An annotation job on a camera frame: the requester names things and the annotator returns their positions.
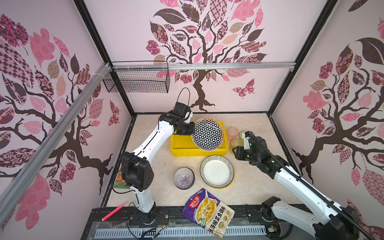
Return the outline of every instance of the butterfly decoration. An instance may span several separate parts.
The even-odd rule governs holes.
[[[245,86],[245,88],[234,88],[232,90],[235,91],[235,93],[238,93],[240,97],[242,97],[244,99],[244,96],[247,94],[247,93],[253,93],[254,94],[254,90],[255,88],[253,87],[253,85],[255,84],[255,79],[252,79],[251,81],[249,81],[247,83],[247,85]]]
[[[119,123],[119,113],[120,113],[120,110],[118,107],[115,107],[115,104],[110,100],[109,101],[109,104],[111,105],[111,110],[112,110],[112,117],[109,118],[109,121],[108,121],[108,126],[112,125],[112,124],[117,124]]]

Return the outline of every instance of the striped rim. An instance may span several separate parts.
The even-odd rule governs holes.
[[[216,185],[216,184],[213,184],[213,183],[209,182],[207,180],[207,178],[205,177],[205,175],[204,175],[204,167],[205,167],[205,165],[208,162],[210,162],[212,160],[219,160],[219,161],[221,161],[221,162],[223,162],[223,163],[225,163],[227,165],[228,170],[229,170],[229,177],[228,177],[228,180],[225,183],[220,184],[220,185]],[[225,157],[219,156],[219,155],[212,155],[212,156],[209,156],[206,159],[204,159],[204,161],[201,163],[201,165],[200,165],[200,175],[201,175],[201,178],[203,179],[203,181],[206,184],[208,184],[209,186],[211,186],[213,188],[221,189],[221,188],[228,187],[232,183],[232,181],[233,181],[233,179],[235,177],[235,170],[233,169],[233,166],[232,166],[231,162],[228,161],[228,159],[226,159]]]

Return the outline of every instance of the aluminum rail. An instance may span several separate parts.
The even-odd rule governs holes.
[[[114,62],[113,69],[148,69],[166,68],[166,65],[145,64],[145,65],[117,65]],[[252,69],[252,68],[294,68],[295,62],[263,62],[263,63],[194,63],[194,64],[168,64],[170,71],[183,70],[214,70],[214,69]]]
[[[29,188],[36,175],[41,170],[52,151],[63,138],[65,132],[75,120],[80,110],[86,104],[88,98],[109,73],[109,64],[103,63],[97,72],[89,80],[80,95],[75,99],[68,111],[60,118],[59,122],[53,128],[50,134],[37,148],[35,154],[24,165],[19,174],[11,182],[0,198],[0,225],[7,219],[15,205],[19,202],[25,191]]]

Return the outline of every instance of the white plate with striped rim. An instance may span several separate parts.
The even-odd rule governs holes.
[[[233,182],[235,171],[228,159],[212,155],[201,163],[200,175],[210,187],[221,189],[228,187]]]

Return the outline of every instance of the yellow plastic tray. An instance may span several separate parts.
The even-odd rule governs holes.
[[[225,131],[224,123],[220,122],[221,126],[224,129],[224,142],[223,144],[214,151],[204,151],[198,148],[193,140],[192,136],[180,136],[172,135],[170,137],[170,151],[175,157],[192,157],[192,156],[211,156],[211,155],[220,155],[224,156],[228,151],[227,144],[227,132]]]

